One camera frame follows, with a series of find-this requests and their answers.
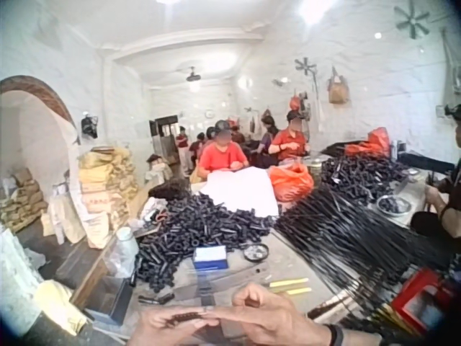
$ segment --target workbench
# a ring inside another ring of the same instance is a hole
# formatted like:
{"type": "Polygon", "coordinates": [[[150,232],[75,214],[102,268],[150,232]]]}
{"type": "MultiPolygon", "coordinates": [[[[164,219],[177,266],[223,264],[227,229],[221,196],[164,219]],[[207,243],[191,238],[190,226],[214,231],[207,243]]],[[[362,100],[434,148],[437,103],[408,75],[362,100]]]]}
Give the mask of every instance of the workbench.
{"type": "MultiPolygon", "coordinates": [[[[206,183],[199,183],[192,185],[192,192],[200,190],[205,184],[206,183]]],[[[411,212],[400,218],[390,219],[400,225],[407,226],[411,220],[411,216],[423,207],[424,180],[408,183],[399,195],[411,203],[411,212]]],[[[259,275],[249,277],[245,282],[237,282],[233,283],[231,287],[220,288],[220,290],[214,295],[216,305],[229,306],[231,304],[231,297],[235,291],[243,284],[255,281],[255,278],[257,278],[256,282],[261,284],[277,280],[308,278],[308,282],[303,284],[303,287],[307,286],[312,288],[312,291],[291,297],[293,303],[297,307],[297,310],[303,313],[307,313],[314,308],[319,307],[321,304],[335,296],[335,293],[327,287],[327,285],[311,270],[309,265],[295,253],[287,242],[284,241],[283,236],[278,234],[275,230],[272,230],[269,236],[263,238],[263,243],[266,244],[270,250],[269,257],[264,261],[265,264],[262,269],[263,272],[260,272],[259,275]]],[[[104,268],[105,266],[101,262],[103,261],[100,259],[94,264],[94,268],[92,268],[86,280],[88,285],[80,287],[79,290],[76,291],[76,294],[72,297],[71,301],[80,309],[84,308],[86,298],[88,298],[89,292],[91,292],[91,289],[94,287],[95,280],[101,275],[107,274],[107,268],[104,268]]],[[[254,264],[243,258],[241,251],[235,251],[228,254],[228,264],[229,270],[227,273],[229,274],[238,273],[242,270],[251,270],[254,266],[254,264]]],[[[197,283],[197,276],[195,275],[191,259],[186,259],[180,264],[174,275],[174,282],[174,290],[197,283]]],[[[165,288],[158,296],[162,296],[168,290],[168,288],[165,288]]],[[[117,327],[95,321],[93,322],[93,328],[109,335],[114,340],[120,342],[120,344],[124,344],[133,334],[140,317],[140,312],[144,309],[149,309],[149,306],[138,303],[138,296],[154,297],[154,294],[148,287],[147,283],[141,283],[139,280],[130,300],[123,325],[117,327]]],[[[167,306],[170,305],[200,306],[201,303],[200,298],[198,297],[185,300],[181,299],[181,297],[176,297],[173,301],[170,301],[167,304],[167,306]]],[[[238,338],[243,335],[240,327],[231,323],[223,323],[223,332],[224,335],[229,338],[238,338]]],[[[186,341],[187,344],[191,345],[202,342],[202,340],[196,338],[191,338],[186,341]]]]}

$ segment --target red shirt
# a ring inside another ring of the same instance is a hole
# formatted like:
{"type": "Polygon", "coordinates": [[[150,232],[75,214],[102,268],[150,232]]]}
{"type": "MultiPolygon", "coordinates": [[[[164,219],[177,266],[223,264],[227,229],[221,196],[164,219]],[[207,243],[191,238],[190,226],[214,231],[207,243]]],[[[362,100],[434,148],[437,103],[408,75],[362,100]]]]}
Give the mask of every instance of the red shirt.
{"type": "Polygon", "coordinates": [[[231,164],[235,161],[241,163],[246,161],[246,156],[238,144],[230,142],[225,151],[219,150],[216,148],[216,145],[209,145],[200,157],[199,167],[213,172],[219,169],[230,168],[231,164]]]}
{"type": "MultiPolygon", "coordinates": [[[[180,141],[181,139],[185,139],[185,138],[187,139],[186,135],[179,135],[176,137],[176,140],[180,141]]],[[[187,141],[182,141],[178,143],[178,148],[187,148],[187,147],[188,147],[187,141]]]]}
{"type": "Polygon", "coordinates": [[[285,129],[285,130],[278,132],[278,134],[275,136],[274,140],[272,141],[273,146],[279,146],[279,145],[286,144],[286,143],[298,143],[300,146],[296,150],[286,148],[285,150],[282,150],[281,152],[279,152],[278,159],[280,161],[288,159],[290,157],[304,155],[306,140],[302,132],[295,131],[295,137],[292,137],[290,135],[289,130],[285,129]]]}

